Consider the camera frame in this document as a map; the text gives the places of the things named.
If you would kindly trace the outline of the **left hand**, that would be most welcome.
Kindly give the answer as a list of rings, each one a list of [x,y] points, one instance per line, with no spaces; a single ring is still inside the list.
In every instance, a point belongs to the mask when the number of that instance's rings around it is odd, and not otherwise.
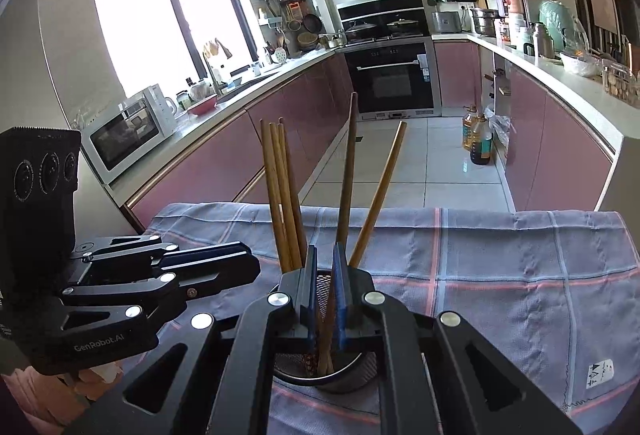
[[[76,377],[43,375],[33,366],[2,374],[26,419],[41,434],[59,434],[124,376],[122,363],[79,370]]]

